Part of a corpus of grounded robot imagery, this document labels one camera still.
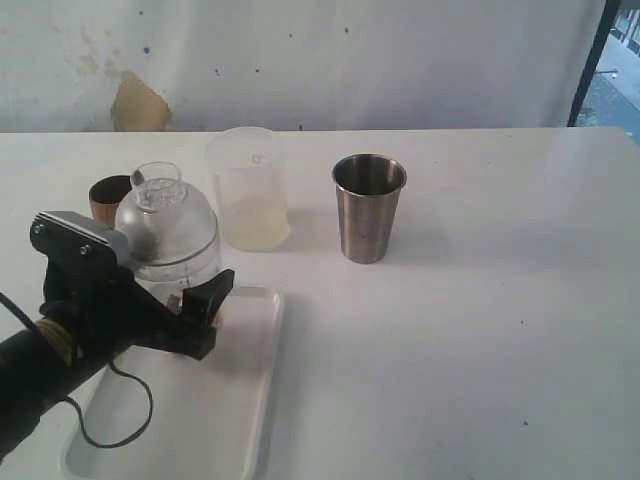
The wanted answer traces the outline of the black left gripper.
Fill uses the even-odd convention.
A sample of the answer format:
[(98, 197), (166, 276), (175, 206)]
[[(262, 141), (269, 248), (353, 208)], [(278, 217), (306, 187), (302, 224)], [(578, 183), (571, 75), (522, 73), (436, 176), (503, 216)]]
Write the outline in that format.
[(87, 353), (122, 351), (131, 345), (204, 359), (216, 345), (214, 318), (234, 286), (225, 269), (183, 291), (183, 322), (134, 279), (131, 258), (119, 264), (107, 246), (34, 220), (29, 238), (47, 258), (40, 314), (62, 325)]

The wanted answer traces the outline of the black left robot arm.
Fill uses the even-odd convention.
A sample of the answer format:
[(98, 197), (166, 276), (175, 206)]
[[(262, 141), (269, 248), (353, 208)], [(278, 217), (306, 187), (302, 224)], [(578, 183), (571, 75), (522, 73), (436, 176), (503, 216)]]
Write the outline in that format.
[(32, 321), (7, 296), (24, 325), (1, 343), (1, 453), (12, 452), (53, 406), (132, 346), (204, 359), (215, 347), (214, 318), (234, 285), (226, 269), (187, 288), (172, 312), (139, 285), (127, 237), (71, 211), (36, 215), (32, 246), (47, 258), (41, 318)]

